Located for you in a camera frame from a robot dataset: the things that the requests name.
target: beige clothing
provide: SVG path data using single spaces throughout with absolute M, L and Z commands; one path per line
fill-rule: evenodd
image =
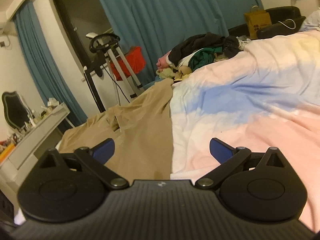
M 115 154 L 105 164 L 109 169 L 130 183 L 134 179 L 170 179 L 172 83 L 172 79 L 157 82 L 129 105 L 113 106 L 88 119 L 83 126 L 66 131 L 59 151 L 92 148 L 113 138 Z

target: green clothing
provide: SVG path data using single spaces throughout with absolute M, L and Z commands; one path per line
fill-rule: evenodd
M 189 61 L 192 71 L 214 62 L 214 53 L 222 53 L 222 47 L 203 48 L 199 50 Z

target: ribbed black surface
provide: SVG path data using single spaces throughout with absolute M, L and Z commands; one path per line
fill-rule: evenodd
M 189 181 L 165 183 L 136 181 L 109 194 L 83 219 L 59 225 L 28 221 L 12 235 L 21 240 L 308 240 L 314 235 L 297 220 L 277 225 L 241 220 L 211 191 L 196 189 Z

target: pastel bedding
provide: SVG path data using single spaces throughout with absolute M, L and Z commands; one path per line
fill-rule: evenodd
M 196 70 L 170 103 L 171 179 L 195 182 L 219 163 L 211 138 L 253 152 L 279 147 L 308 191 L 300 220 L 320 230 L 320 32 L 252 41 Z

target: paper bag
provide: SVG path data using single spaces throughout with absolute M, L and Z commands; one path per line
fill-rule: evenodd
M 250 32 L 250 38 L 252 40 L 257 39 L 257 30 L 272 25 L 270 14 L 265 10 L 245 13 L 244 18 Z

